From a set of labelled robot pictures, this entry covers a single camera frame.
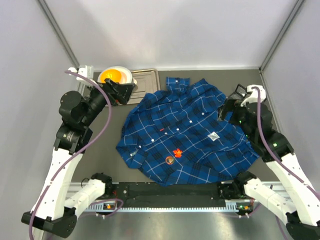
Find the orange maple leaf brooch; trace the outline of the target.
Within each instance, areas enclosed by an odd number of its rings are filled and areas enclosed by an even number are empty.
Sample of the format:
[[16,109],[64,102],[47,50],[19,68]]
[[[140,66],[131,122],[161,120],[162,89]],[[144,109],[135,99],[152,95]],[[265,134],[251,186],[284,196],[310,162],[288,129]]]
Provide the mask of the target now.
[[175,149],[175,150],[173,151],[173,153],[174,153],[174,157],[175,157],[175,158],[181,158],[183,151],[180,150],[179,148],[177,148],[177,149]]

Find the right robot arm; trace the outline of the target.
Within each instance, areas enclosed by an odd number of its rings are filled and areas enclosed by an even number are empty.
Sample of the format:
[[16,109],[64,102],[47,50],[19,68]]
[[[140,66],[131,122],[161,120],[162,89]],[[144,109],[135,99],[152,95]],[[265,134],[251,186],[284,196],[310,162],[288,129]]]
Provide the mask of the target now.
[[273,171],[289,198],[267,187],[254,174],[239,173],[233,180],[237,195],[257,200],[285,225],[294,240],[320,238],[320,200],[304,174],[295,151],[287,138],[273,129],[273,115],[260,102],[241,105],[241,100],[228,98],[219,107],[218,119],[230,113],[229,123],[239,126],[251,147]]

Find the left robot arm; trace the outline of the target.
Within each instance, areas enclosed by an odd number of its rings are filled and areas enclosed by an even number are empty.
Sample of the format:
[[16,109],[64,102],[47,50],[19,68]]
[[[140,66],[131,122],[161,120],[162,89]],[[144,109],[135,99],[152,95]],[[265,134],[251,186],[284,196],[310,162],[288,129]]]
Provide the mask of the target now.
[[91,123],[105,106],[127,104],[137,81],[119,84],[107,79],[93,85],[86,97],[72,90],[60,99],[58,111],[62,124],[56,133],[50,168],[36,204],[21,218],[31,229],[67,238],[88,207],[97,204],[99,198],[109,198],[114,192],[112,178],[95,173],[84,187],[67,198],[75,169],[86,149],[95,142]]

